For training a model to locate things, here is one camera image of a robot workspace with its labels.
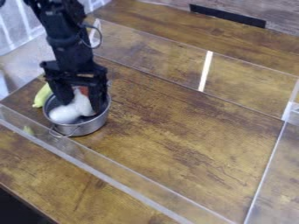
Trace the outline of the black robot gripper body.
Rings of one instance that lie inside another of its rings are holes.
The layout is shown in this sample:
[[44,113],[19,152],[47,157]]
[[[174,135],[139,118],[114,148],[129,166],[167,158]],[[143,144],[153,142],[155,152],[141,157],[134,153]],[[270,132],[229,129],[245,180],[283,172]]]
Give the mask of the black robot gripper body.
[[89,36],[47,38],[55,60],[43,61],[40,67],[52,88],[70,88],[72,85],[105,88],[109,69],[94,60]]

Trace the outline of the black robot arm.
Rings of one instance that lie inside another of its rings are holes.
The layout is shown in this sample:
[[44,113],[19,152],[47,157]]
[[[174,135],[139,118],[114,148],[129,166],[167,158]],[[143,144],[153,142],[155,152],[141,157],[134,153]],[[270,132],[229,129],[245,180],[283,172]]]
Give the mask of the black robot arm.
[[94,60],[87,17],[79,0],[23,0],[32,9],[54,51],[55,60],[43,61],[44,78],[63,105],[75,98],[72,88],[89,88],[89,100],[97,113],[109,97],[109,69]]

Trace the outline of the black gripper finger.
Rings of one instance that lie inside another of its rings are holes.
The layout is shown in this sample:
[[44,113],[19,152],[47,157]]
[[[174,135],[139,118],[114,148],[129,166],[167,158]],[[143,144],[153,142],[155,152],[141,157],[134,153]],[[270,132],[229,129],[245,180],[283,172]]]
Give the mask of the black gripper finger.
[[71,84],[62,81],[50,82],[51,91],[63,105],[68,105],[74,99],[74,90]]
[[90,87],[89,99],[95,113],[102,113],[109,102],[109,87],[102,83],[94,87]]

